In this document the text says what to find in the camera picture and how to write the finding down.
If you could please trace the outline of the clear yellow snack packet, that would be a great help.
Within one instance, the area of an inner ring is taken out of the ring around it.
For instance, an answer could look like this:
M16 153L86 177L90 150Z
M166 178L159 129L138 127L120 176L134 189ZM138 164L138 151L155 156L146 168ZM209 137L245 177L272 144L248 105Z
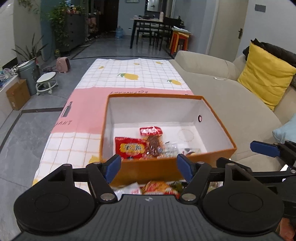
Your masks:
M178 144L177 142L166 142L162 145L160 158L174 158L178 154L183 154L185 156L192 156L201 153L199 148L190 148L185 144Z

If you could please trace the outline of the red chip packet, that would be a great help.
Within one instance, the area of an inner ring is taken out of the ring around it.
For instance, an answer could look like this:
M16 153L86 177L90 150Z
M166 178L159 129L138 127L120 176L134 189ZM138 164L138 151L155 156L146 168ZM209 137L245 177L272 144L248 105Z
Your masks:
M122 159L144 158L147 141L141 138L115 137L115 153Z

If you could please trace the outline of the white spicy strips packet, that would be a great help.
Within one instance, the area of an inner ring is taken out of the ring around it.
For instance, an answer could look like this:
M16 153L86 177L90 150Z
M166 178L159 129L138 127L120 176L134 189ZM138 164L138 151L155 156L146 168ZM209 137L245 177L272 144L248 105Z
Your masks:
M114 190L114 193L117 196L117 199L121 200L121 197L125 194L127 194L127 195L142 195L142 190L140 188L140 185L137 182L135 182L133 184L130 184L125 187Z

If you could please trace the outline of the red dried meat snack bag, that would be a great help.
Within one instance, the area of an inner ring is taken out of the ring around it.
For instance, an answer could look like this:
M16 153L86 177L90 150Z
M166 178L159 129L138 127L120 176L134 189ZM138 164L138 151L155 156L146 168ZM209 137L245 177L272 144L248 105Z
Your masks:
M141 137L147 144L145 154L149 158L158 158L163 152L161 137L163 131L158 126L141 127L139 129Z

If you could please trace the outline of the orange red snack bag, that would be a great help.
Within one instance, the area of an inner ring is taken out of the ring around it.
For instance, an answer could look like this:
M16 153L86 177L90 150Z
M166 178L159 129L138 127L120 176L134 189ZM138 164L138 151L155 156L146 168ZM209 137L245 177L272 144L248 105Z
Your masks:
M172 188L164 181L149 181L142 187L142 194L144 195L174 195L179 198L180 194L177 190Z

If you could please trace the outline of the light blue cushion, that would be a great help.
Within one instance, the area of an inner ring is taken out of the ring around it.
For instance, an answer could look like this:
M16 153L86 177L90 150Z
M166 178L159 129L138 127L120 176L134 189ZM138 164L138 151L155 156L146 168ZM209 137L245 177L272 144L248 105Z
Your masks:
M276 130L274 130L273 137L278 143L281 143L281 144L284 144L285 141L291 141L295 143L296 141L295 120L291 119L280 128L277 128Z

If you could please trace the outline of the beige sofa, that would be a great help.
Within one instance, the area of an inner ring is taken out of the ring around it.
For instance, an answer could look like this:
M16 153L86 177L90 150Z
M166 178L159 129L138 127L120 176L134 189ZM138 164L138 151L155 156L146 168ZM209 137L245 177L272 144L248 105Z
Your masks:
M209 55L179 51L170 63L195 94L203 96L230 133L237 146L231 156L235 162L254 171L279 171L284 162L252 152L250 143L274 143L273 130L286 124L295 114L295 88L288 87L280 103L270 110L237 79L245 57L233 62Z

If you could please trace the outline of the lemon checkered tablecloth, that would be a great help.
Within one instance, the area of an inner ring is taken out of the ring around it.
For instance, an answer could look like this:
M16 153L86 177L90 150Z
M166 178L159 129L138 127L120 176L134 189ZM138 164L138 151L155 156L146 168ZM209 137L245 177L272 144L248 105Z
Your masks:
M115 153L115 137L174 123L193 93L166 60L97 59L74 88L43 151L34 183L62 164L83 168Z

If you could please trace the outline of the orange cardboard box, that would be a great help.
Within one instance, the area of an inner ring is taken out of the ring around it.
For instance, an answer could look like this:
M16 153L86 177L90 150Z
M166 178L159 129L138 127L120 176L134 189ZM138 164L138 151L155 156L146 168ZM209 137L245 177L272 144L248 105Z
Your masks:
M237 147L222 121L202 96L179 94L111 94L107 98L100 144L100 160L115 154L115 137L141 138L141 127L162 129L162 143L177 142L201 153L193 162L215 166L220 157L230 158ZM177 157L122 159L111 182L114 187L149 181L177 181L182 175Z

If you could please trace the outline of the yellow cushion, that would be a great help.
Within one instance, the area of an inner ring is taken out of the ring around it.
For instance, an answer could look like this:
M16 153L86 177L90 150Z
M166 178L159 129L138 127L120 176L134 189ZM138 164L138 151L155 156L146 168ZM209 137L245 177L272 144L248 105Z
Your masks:
M295 67L250 43L238 82L274 110L295 75Z

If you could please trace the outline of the white round stool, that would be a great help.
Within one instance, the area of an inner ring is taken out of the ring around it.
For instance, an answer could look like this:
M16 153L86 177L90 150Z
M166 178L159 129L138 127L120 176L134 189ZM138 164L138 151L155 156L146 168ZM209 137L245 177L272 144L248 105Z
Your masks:
M56 80L56 74L56 72L47 72L39 77L36 81L36 95L40 95L43 92L53 93L53 88L59 85Z

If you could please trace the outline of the pink small heater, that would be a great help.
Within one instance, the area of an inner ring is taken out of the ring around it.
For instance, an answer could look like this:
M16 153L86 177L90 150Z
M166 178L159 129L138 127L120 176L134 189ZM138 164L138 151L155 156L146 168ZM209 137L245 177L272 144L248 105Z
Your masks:
M59 57L56 61L56 69L59 73L66 73L70 70L70 62L67 57Z

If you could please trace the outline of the grey trash bin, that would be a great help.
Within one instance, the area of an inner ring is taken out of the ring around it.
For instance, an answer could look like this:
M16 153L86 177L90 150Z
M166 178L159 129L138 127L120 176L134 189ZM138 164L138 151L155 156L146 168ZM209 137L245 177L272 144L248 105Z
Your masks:
M36 59L32 59L18 65L17 73L21 79L26 80L30 95L35 95L37 93L36 83L38 78L41 76L40 68L36 64Z

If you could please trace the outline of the blue water jug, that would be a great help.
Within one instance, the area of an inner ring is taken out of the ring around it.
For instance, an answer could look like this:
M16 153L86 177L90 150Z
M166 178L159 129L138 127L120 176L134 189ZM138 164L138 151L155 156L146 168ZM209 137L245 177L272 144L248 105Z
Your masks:
M121 39L123 38L123 28L121 26L118 26L116 28L116 31L115 31L115 37L116 39Z

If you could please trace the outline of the dark dining table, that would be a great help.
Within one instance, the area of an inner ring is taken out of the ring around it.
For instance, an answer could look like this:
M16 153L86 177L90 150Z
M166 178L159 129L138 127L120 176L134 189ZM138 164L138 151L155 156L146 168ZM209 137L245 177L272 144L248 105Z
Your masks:
M149 37L149 44L156 43L156 46L161 46L163 41L166 39L166 46L169 45L169 41L173 35L173 27L180 27L182 20L180 18L168 18L164 17L160 19L143 19L140 17L132 18L133 27L132 35L130 39L129 48L133 48L133 42L136 41L138 44L140 34L144 34Z

